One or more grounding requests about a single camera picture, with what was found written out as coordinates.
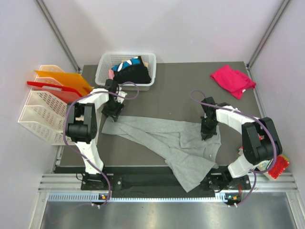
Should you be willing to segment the grey t shirt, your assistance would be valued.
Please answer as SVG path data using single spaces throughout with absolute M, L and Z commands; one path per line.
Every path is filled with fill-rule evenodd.
M 150 117 L 107 118 L 103 134 L 118 135 L 161 156 L 185 192 L 200 185 L 212 168 L 221 146 L 220 130 L 208 140 L 201 137 L 201 125 Z

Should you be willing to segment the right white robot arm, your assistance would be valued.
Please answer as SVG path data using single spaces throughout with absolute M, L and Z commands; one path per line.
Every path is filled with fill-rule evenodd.
M 217 104 L 212 97 L 201 101 L 205 115 L 201 117 L 201 137 L 208 140 L 217 135 L 219 123 L 225 124 L 242 136 L 243 154 L 221 171 L 218 190 L 232 189 L 261 162 L 276 159 L 283 148 L 271 118 L 256 118 L 234 109 L 227 103 Z

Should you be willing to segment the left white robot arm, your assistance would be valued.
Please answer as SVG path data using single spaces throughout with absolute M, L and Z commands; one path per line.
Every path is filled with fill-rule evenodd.
M 75 103 L 69 103 L 65 121 L 65 135 L 77 146 L 84 160 L 82 190 L 102 190 L 109 187 L 96 143 L 99 131 L 97 111 L 117 121 L 124 108 L 126 93 L 113 79 L 106 80 L 105 86 L 94 89 L 86 97 Z

